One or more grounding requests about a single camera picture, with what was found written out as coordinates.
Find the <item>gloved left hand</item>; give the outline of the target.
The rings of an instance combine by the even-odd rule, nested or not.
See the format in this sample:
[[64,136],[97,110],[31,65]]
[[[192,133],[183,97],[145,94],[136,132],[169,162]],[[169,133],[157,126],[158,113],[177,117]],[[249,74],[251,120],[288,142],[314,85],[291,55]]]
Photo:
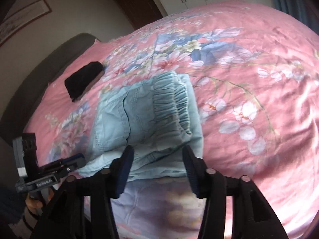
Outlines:
[[25,200],[26,208],[22,217],[23,224],[26,226],[27,230],[32,232],[38,219],[41,216],[42,208],[44,203],[35,196],[28,193]]

